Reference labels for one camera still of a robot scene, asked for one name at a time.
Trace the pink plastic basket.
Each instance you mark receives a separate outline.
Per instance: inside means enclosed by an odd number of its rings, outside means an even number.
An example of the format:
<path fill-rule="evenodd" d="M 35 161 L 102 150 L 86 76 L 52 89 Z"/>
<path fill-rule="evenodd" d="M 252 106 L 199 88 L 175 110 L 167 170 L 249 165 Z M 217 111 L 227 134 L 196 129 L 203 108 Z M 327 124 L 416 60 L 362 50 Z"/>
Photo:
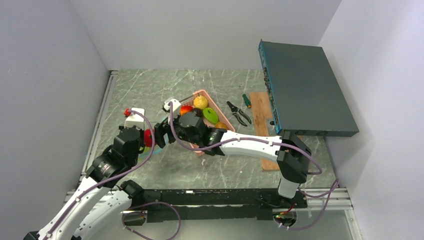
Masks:
<path fill-rule="evenodd" d="M 207 106 L 206 110 L 204 111 L 206 113 L 206 117 L 203 116 L 203 122 L 208 127 L 214 127 L 216 124 L 218 124 L 219 127 L 223 127 L 224 124 L 227 127 L 227 130 L 235 132 L 235 128 L 230 123 L 228 118 L 223 114 L 221 111 L 221 108 L 215 103 L 215 101 L 212 99 L 212 97 L 207 93 L 206 90 L 201 89 L 196 92 L 194 92 L 192 95 L 180 100 L 182 106 L 191 106 L 193 108 L 196 107 L 194 104 L 195 100 L 197 98 L 203 97 L 207 100 Z"/>

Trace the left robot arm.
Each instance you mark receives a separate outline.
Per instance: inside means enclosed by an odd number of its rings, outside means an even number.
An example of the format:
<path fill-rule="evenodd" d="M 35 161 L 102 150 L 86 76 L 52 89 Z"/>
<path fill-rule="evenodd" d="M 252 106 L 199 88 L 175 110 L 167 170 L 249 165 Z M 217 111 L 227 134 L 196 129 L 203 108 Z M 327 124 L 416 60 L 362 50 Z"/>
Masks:
<path fill-rule="evenodd" d="M 122 173 L 138 162 L 144 146 L 144 131 L 121 127 L 100 156 L 86 171 L 86 176 L 59 213 L 42 229 L 30 231 L 26 240 L 89 240 L 111 217 L 127 210 L 139 209 L 144 203 L 144 189 L 132 180 L 124 181 L 117 191 L 96 204 L 122 179 Z"/>

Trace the red pomegranate toy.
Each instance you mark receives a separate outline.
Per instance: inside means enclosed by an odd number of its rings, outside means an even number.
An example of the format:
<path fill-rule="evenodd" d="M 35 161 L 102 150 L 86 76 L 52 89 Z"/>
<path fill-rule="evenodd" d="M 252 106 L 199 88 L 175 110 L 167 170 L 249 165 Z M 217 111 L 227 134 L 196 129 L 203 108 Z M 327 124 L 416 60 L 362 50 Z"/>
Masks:
<path fill-rule="evenodd" d="M 144 144 L 145 147 L 151 148 L 152 146 L 154 146 L 153 136 L 154 136 L 154 133 L 150 129 L 144 130 L 144 132 L 143 132 L 143 144 Z"/>

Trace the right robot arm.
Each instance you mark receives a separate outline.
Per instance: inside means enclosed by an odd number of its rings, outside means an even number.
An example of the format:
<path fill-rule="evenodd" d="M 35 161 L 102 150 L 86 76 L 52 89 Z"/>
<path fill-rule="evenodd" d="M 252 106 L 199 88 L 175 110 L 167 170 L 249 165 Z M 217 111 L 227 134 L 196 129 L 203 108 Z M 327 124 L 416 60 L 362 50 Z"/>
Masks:
<path fill-rule="evenodd" d="M 306 182 L 309 164 L 312 162 L 310 149 L 296 135 L 241 134 L 210 127 L 192 112 L 157 123 L 154 126 L 154 137 L 160 148 L 177 141 L 188 150 L 201 151 L 210 156 L 243 155 L 277 163 L 281 179 L 275 200 L 282 208 L 289 207 L 295 201 L 298 187 Z"/>

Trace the clear zip top bag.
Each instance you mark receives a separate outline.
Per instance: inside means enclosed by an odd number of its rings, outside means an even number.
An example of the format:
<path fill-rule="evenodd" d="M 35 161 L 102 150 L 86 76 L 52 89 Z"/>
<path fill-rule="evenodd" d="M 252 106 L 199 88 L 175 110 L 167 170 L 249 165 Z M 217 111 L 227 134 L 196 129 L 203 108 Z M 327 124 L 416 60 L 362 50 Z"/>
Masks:
<path fill-rule="evenodd" d="M 163 118 L 162 119 L 160 119 L 160 118 L 159 119 L 153 119 L 153 120 L 151 119 L 150 124 L 154 128 L 156 124 L 161 123 L 163 120 L 164 120 Z M 138 159 L 141 161 L 142 158 L 147 157 L 149 155 L 149 153 L 151 152 L 151 149 L 152 149 L 152 147 L 150 145 L 147 145 L 147 144 L 145 144 L 144 147 L 141 147 L 140 151 L 142 151 L 142 152 L 138 155 Z M 163 150 L 162 148 L 160 148 L 159 146 L 156 145 L 154 147 L 152 155 L 159 154 L 162 150 Z"/>

